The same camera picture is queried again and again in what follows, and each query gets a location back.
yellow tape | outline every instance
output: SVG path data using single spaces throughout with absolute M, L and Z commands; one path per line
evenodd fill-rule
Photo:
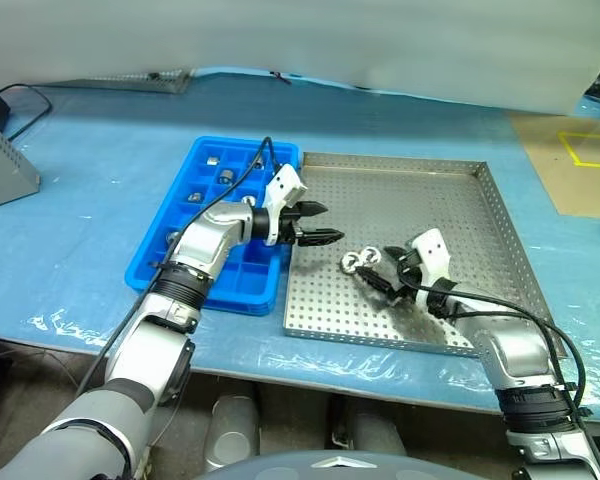
M 567 152 L 569 152 L 569 155 L 573 159 L 574 165 L 576 165 L 577 167 L 600 168 L 600 163 L 583 162 L 582 160 L 580 160 L 580 157 L 578 157 L 576 152 L 573 150 L 573 147 L 569 144 L 569 140 L 567 140 L 567 137 L 599 138 L 600 139 L 599 134 L 597 134 L 597 133 L 558 132 L 558 138 L 560 139 L 560 142 L 562 143 L 564 148 L 567 150 Z

white backdrop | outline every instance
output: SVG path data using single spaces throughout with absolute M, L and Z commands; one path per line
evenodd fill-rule
M 213 65 L 566 113 L 600 0 L 0 0 L 0 85 Z

table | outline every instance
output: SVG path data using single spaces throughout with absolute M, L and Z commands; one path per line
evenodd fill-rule
M 98 350 L 135 298 L 124 271 L 198 136 L 271 135 L 304 151 L 486 161 L 556 323 L 584 356 L 584 403 L 600 420 L 600 220 L 556 213 L 506 112 L 232 74 L 195 78 L 173 96 L 45 91 L 54 112 L 16 143 L 40 171 L 41 191 L 0 206 L 0 338 Z M 33 98 L 14 94 L 15 110 L 33 113 Z M 583 102 L 576 114 L 600 116 L 600 104 Z M 283 275 L 264 317 L 205 310 L 193 369 L 497 410 L 475 358 L 284 336 L 285 285 Z

black cable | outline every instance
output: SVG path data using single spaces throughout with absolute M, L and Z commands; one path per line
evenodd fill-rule
M 457 319 L 457 318 L 470 318 L 470 317 L 515 317 L 515 318 L 523 318 L 528 320 L 529 318 L 520 312 L 507 312 L 507 311 L 487 311 L 487 312 L 460 312 L 460 313 L 452 313 L 448 315 L 447 318 Z M 575 397 L 573 398 L 573 403 L 576 406 L 580 406 L 582 402 L 582 396 L 584 395 L 584 389 L 587 386 L 587 372 L 584 368 L 584 362 L 582 357 L 580 356 L 580 352 L 576 348 L 573 340 L 569 338 L 569 336 L 559 327 L 555 325 L 544 322 L 544 326 L 550 330 L 553 330 L 569 347 L 569 351 L 571 352 L 571 356 L 573 357 L 573 361 L 576 364 L 576 368 L 578 370 L 578 389 L 576 390 Z
M 2 92 L 10 90 L 10 89 L 12 89 L 14 87 L 24 87 L 24 88 L 28 88 L 29 90 L 34 91 L 35 93 L 37 93 L 40 96 L 40 98 L 42 98 L 45 101 L 45 103 L 47 104 L 47 106 L 45 107 L 45 109 L 42 112 L 40 112 L 38 115 L 36 115 L 35 117 L 33 117 L 32 120 L 30 120 L 28 123 L 26 123 L 22 127 L 20 127 L 16 133 L 14 133 L 11 136 L 9 136 L 8 140 L 10 142 L 13 141 L 13 140 L 15 140 L 16 138 L 18 138 L 24 132 L 26 132 L 29 128 L 31 128 L 31 126 L 34 123 L 36 123 L 42 117 L 44 117 L 45 115 L 49 115 L 49 113 L 51 113 L 51 111 L 53 110 L 53 104 L 51 103 L 51 100 L 49 100 L 49 98 L 44 93 L 42 93 L 40 90 L 38 90 L 36 87 L 32 87 L 31 85 L 27 85 L 26 83 L 12 83 L 11 85 L 7 85 L 6 87 L 2 87 L 0 89 L 0 94 Z
M 517 305 L 513 302 L 509 302 L 508 300 L 490 297 L 488 295 L 479 295 L 476 293 L 456 292 L 456 291 L 441 290 L 441 289 L 437 289 L 435 287 L 426 287 L 424 285 L 419 285 L 419 284 L 413 283 L 411 281 L 411 279 L 409 278 L 409 276 L 405 275 L 406 273 L 407 273 L 406 269 L 398 268 L 398 278 L 400 279 L 400 281 L 402 283 L 404 283 L 407 287 L 412 288 L 414 290 L 422 290 L 425 292 L 436 293 L 438 295 L 442 295 L 443 297 L 450 295 L 452 297 L 468 298 L 470 300 L 479 300 L 481 302 L 493 303 L 494 305 L 500 305 L 503 307 L 507 307 L 507 308 L 510 308 L 512 310 L 515 310 L 515 311 L 523 314 L 525 316 L 525 318 L 528 318 L 529 320 L 533 321 L 538 326 L 538 329 L 540 330 L 540 332 L 542 333 L 542 336 L 544 337 L 545 343 L 547 345 L 547 349 L 549 350 L 549 359 L 551 360 L 551 365 L 553 366 L 554 373 L 556 375 L 556 380 L 558 381 L 558 383 L 560 385 L 565 384 L 564 376 L 562 374 L 562 369 L 560 368 L 560 361 L 558 359 L 558 354 L 556 352 L 556 348 L 553 343 L 553 338 L 551 338 L 551 334 L 548 332 L 548 329 L 552 329 L 552 330 L 556 331 L 555 329 L 558 329 L 558 327 L 556 327 L 555 325 L 550 325 L 549 323 L 542 320 L 540 317 L 537 317 L 536 315 L 534 315 L 533 313 L 531 313 L 524 307 L 521 307 L 520 305 Z M 560 332 L 562 334 L 564 334 L 565 337 L 567 337 L 567 335 L 564 332 L 562 332 L 562 330 L 560 330 Z M 568 392 L 565 395 L 565 400 L 567 402 L 567 405 L 569 406 L 570 415 L 571 415 L 572 420 L 576 423 L 576 425 L 580 428 L 580 430 L 582 430 L 585 437 L 587 438 L 589 447 L 591 448 L 591 452 L 593 453 L 593 456 L 595 457 L 596 462 L 597 462 L 598 466 L 600 467 L 600 450 L 598 450 L 598 446 L 596 445 L 593 438 L 591 437 L 591 434 L 589 433 L 589 430 L 587 429 L 587 426 L 585 425 L 584 420 L 582 419 L 582 416 L 580 415 L 580 411 L 578 410 L 578 407 L 576 406 L 574 399 L 571 398 L 571 395 L 569 395 Z
M 247 167 L 245 172 L 240 176 L 240 178 L 238 178 L 238 180 L 233 185 L 231 185 L 227 190 L 225 190 L 220 195 L 218 195 L 216 198 L 214 198 L 213 201 L 211 201 L 211 203 L 207 204 L 204 208 L 202 208 L 200 211 L 198 211 L 198 213 L 196 213 L 193 217 L 191 217 L 191 220 L 189 220 L 189 222 L 187 222 L 187 224 L 178 232 L 176 237 L 173 239 L 173 241 L 169 245 L 169 249 L 167 250 L 167 253 L 165 253 L 162 263 L 160 265 L 158 265 L 156 273 L 151 278 L 151 281 L 149 282 L 149 285 L 147 286 L 147 288 L 145 288 L 142 291 L 142 293 L 140 294 L 138 299 L 131 306 L 131 309 L 127 312 L 125 317 L 122 319 L 122 322 L 120 322 L 120 324 L 116 327 L 116 329 L 113 331 L 113 333 L 107 340 L 107 343 L 105 343 L 104 346 L 100 349 L 100 351 L 98 352 L 98 355 L 96 356 L 96 358 L 93 360 L 93 362 L 89 366 L 87 373 L 85 373 L 84 377 L 82 378 L 82 381 L 80 382 L 80 385 L 78 386 L 78 389 L 76 390 L 76 398 L 85 392 L 85 390 L 87 389 L 87 386 L 89 385 L 89 382 L 91 381 L 91 378 L 93 377 L 93 374 L 95 373 L 95 371 L 98 368 L 98 366 L 100 365 L 100 363 L 102 363 L 102 360 L 104 359 L 105 355 L 111 349 L 111 347 L 113 346 L 115 341 L 118 339 L 118 337 L 120 336 L 122 331 L 127 327 L 127 325 L 129 324 L 129 321 L 133 317 L 133 314 L 136 312 L 138 307 L 144 301 L 145 297 L 147 296 L 147 294 L 153 287 L 153 284 L 158 279 L 160 272 L 164 268 L 164 264 L 166 264 L 169 261 L 169 258 L 171 258 L 171 255 L 173 254 L 173 251 L 176 248 L 176 246 L 178 245 L 178 243 L 180 242 L 180 239 L 182 238 L 182 234 L 184 233 L 184 231 L 189 226 L 191 226 L 191 224 L 193 222 L 195 222 L 202 215 L 204 215 L 204 213 L 207 210 L 209 210 L 215 204 L 220 202 L 223 198 L 225 198 L 227 195 L 229 195 L 231 192 L 233 192 L 236 188 L 238 188 L 238 186 L 240 186 L 240 184 L 242 182 L 244 182 L 244 180 L 247 178 L 249 173 L 251 173 L 251 171 L 255 168 L 255 166 L 260 162 L 260 157 L 262 156 L 264 147 L 267 144 L 269 145 L 269 152 L 270 152 L 271 160 L 272 160 L 273 164 L 279 165 L 275 159 L 275 153 L 273 151 L 273 141 L 271 140 L 271 137 L 265 137 L 262 140 L 262 142 L 260 143 L 260 146 L 258 147 L 258 150 L 256 151 L 255 155 L 253 156 L 253 160 L 251 160 L 251 163 L 249 164 L 249 166 Z

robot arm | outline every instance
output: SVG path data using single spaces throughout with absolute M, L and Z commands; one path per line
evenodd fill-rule
M 557 380 L 538 326 L 514 317 L 507 307 L 460 296 L 488 295 L 449 279 L 450 256 L 438 229 L 416 237 L 408 250 L 385 250 L 396 260 L 398 275 L 407 283 L 404 287 L 393 290 L 367 267 L 359 267 L 356 273 L 391 300 L 411 297 L 422 310 L 446 319 L 473 343 L 498 397 L 509 444 L 526 462 L 514 478 L 600 480 L 595 445 L 573 418 L 569 385 Z
M 80 395 L 0 470 L 0 480 L 138 478 L 156 408 L 186 382 L 200 309 L 232 247 L 252 239 L 267 245 L 327 245 L 344 235 L 303 231 L 297 221 L 326 211 L 299 202 L 307 190 L 284 165 L 267 186 L 264 208 L 218 203 L 190 224 L 161 265 L 109 358 L 105 383 Z

